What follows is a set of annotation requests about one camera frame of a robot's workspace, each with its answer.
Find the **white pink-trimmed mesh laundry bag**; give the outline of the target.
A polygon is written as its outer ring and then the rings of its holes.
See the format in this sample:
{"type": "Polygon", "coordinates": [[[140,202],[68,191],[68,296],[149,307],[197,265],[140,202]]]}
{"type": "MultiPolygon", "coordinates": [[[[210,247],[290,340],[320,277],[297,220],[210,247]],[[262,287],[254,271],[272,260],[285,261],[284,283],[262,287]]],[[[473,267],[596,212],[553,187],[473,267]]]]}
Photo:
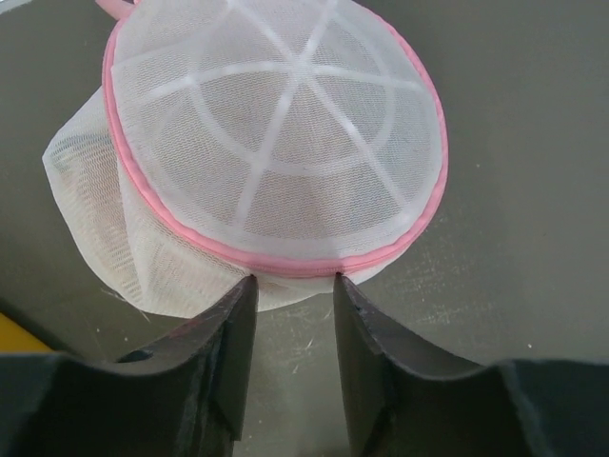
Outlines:
{"type": "Polygon", "coordinates": [[[361,283],[423,233],[448,142],[421,60],[352,1],[106,1],[102,82],[42,161],[85,262],[190,318],[361,283]]]}

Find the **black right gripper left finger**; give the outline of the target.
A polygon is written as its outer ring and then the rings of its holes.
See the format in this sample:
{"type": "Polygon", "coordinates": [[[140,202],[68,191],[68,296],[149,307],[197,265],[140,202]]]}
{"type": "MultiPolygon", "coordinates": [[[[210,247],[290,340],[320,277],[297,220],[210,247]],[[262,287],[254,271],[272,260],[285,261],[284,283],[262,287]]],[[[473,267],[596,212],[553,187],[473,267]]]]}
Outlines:
{"type": "Polygon", "coordinates": [[[1,358],[5,456],[228,456],[241,438],[258,283],[114,362],[1,358]]]}

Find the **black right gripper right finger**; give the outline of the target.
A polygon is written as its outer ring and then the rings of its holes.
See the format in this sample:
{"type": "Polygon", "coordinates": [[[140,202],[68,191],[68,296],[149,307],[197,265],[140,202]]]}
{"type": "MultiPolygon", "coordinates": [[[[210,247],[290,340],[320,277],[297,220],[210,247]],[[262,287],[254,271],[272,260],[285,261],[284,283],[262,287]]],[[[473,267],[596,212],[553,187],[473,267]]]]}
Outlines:
{"type": "Polygon", "coordinates": [[[352,455],[607,454],[606,364],[476,364],[381,312],[343,275],[333,306],[352,455]]]}

